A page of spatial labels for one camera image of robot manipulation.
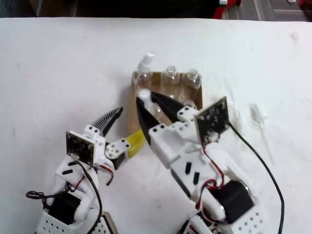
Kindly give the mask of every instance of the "black circuit board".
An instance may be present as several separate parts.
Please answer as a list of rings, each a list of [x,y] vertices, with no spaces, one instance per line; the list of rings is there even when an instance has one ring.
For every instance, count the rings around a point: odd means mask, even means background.
[[[79,161],[93,165],[93,143],[66,132],[66,149],[69,156],[78,157]]]
[[[220,135],[227,129],[229,114],[226,97],[201,111],[195,118],[201,145],[205,146],[210,143],[211,133]]]

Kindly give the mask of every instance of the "spray nozzle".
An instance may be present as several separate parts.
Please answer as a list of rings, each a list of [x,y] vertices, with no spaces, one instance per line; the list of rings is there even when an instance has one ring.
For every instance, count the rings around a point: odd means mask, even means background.
[[[150,65],[153,61],[154,55],[151,53],[147,53],[144,58],[141,60],[141,62],[138,64],[137,69],[140,72],[148,72],[150,71]]]

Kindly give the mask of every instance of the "gray floor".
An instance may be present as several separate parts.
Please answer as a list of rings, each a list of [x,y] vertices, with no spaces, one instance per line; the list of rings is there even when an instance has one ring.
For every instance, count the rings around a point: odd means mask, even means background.
[[[312,11],[302,11],[296,3],[287,0],[242,0],[223,14],[227,20],[310,21]]]

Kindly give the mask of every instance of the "clear plastic bottle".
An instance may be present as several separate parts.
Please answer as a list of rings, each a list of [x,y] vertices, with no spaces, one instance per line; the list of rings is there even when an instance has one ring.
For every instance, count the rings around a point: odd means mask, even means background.
[[[197,106],[195,105],[195,103],[192,100],[185,100],[183,105],[188,106],[188,107],[192,107],[193,109],[197,110]]]
[[[169,66],[160,75],[160,92],[177,99],[179,91],[180,74],[174,66]]]
[[[196,69],[190,69],[188,73],[183,74],[180,82],[179,97],[180,102],[185,100],[195,100],[197,92],[201,85],[201,77]]]
[[[161,118],[164,116],[161,108],[152,102],[151,91],[149,89],[140,89],[137,95],[143,102],[144,107],[148,110],[158,121],[161,121]]]
[[[140,89],[151,89],[152,87],[153,73],[150,69],[150,64],[153,57],[154,55],[147,53],[132,74],[132,81],[135,85],[135,96],[138,95]]]

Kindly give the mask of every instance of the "red wire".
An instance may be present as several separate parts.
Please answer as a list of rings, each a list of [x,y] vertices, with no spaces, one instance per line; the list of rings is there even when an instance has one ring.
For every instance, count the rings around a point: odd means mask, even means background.
[[[219,172],[219,174],[221,175],[221,178],[222,178],[222,182],[221,184],[218,186],[218,188],[221,188],[223,187],[224,185],[224,174],[223,172],[221,171],[221,169],[218,167],[218,165],[208,156],[208,154],[206,153],[206,150],[205,150],[205,146],[203,147],[203,152],[204,154],[210,159],[211,163],[213,164],[213,166],[216,168],[216,170]]]
[[[218,167],[218,165],[208,156],[208,154],[206,153],[206,150],[205,150],[205,146],[203,147],[203,152],[204,154],[210,159],[211,163],[213,164],[213,166],[215,167],[215,169],[218,171],[218,173],[221,175],[221,178],[222,178],[222,182],[220,185],[216,185],[216,180],[215,179],[208,179],[207,181],[205,181],[205,183],[202,185],[201,187],[201,190],[200,190],[200,196],[199,196],[199,200],[198,202],[196,203],[196,209],[199,210],[200,209],[200,206],[201,206],[201,196],[202,196],[202,193],[203,193],[203,190],[205,188],[208,188],[208,190],[213,190],[213,189],[219,189],[221,187],[223,187],[224,185],[224,174],[222,172],[222,170]],[[218,220],[214,220],[212,219],[211,217],[207,216],[207,210],[205,208],[203,208],[202,210],[202,213],[205,217],[205,219],[207,219],[208,221],[210,222],[214,222],[214,223],[221,223],[220,221]]]
[[[81,177],[81,179],[78,181],[78,183],[77,183],[76,186],[75,186],[75,190],[76,190],[76,188],[78,188],[79,184],[83,181],[84,178],[85,178],[85,175],[83,175],[83,176]]]
[[[110,180],[106,183],[106,185],[108,186],[108,185],[110,185],[110,183],[112,182],[112,180],[113,180],[113,178],[114,178],[114,172],[113,172],[113,170],[112,170],[110,167],[108,167],[108,166],[100,165],[100,167],[101,167],[101,168],[104,168],[104,169],[107,170],[107,171],[109,171],[110,174],[111,174]]]

